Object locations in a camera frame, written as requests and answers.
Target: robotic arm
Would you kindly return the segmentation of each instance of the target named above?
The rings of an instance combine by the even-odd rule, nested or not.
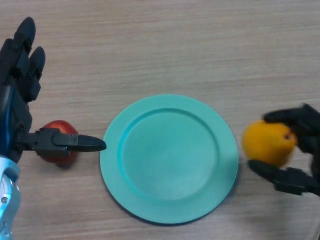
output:
[[[99,138],[65,134],[56,128],[29,133],[32,116],[28,103],[37,99],[46,61],[42,47],[29,57],[35,35],[35,22],[27,17],[0,50],[0,240],[12,239],[12,224],[21,200],[17,180],[23,151],[68,156],[70,151],[97,152],[107,148]]]
[[[303,153],[312,155],[311,173],[288,167],[279,169],[258,159],[248,162],[249,168],[271,182],[277,191],[320,196],[320,113],[308,104],[301,107],[268,112],[263,116],[268,123],[283,123],[297,136],[297,146]]]

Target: apple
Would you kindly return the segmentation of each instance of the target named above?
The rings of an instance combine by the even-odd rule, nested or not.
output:
[[[60,129],[61,133],[64,134],[79,134],[78,131],[67,121],[64,120],[54,120],[43,128]],[[69,167],[77,157],[76,152],[70,152],[69,156],[40,156],[43,160],[49,163],[56,164],[59,167]]]

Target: orange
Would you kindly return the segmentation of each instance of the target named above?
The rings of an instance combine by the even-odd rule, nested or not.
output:
[[[260,160],[278,168],[288,163],[296,145],[296,135],[282,123],[258,120],[242,136],[242,149],[249,160]]]

